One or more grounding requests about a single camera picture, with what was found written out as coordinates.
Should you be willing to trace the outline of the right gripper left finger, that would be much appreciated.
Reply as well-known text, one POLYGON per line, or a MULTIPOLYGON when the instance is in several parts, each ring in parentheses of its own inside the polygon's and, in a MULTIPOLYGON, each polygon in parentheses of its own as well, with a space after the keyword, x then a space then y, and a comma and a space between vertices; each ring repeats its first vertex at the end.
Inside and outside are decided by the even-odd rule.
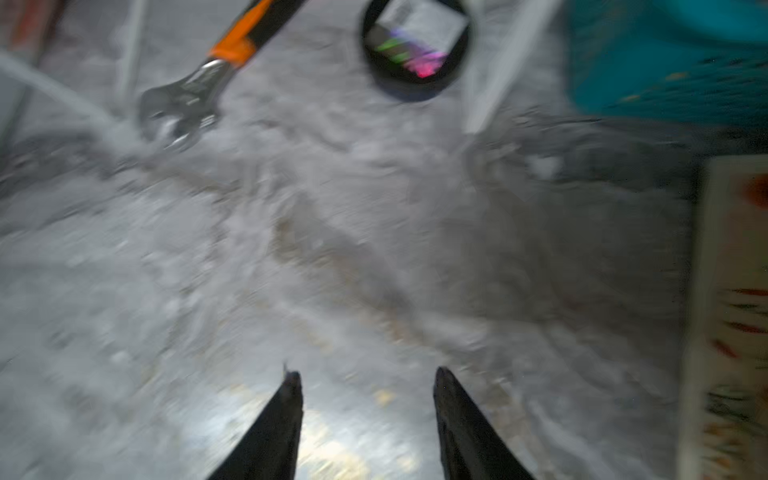
POLYGON ((298 371, 283 381, 251 427, 209 479, 292 480, 296 475, 303 421, 298 371))

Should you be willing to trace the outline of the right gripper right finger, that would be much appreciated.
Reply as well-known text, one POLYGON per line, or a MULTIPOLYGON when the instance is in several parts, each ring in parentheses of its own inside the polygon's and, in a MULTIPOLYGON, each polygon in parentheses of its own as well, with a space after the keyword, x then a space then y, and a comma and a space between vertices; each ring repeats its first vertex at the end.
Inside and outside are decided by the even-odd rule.
POLYGON ((446 367, 436 371, 433 399, 445 479, 533 479, 446 367))

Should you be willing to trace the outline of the cream canvas tote bag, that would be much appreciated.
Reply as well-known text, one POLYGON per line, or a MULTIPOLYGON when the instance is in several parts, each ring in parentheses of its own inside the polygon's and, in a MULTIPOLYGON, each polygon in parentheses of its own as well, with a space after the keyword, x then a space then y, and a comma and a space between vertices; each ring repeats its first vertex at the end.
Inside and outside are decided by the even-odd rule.
POLYGON ((767 157, 722 156, 696 209, 676 476, 767 476, 767 157))

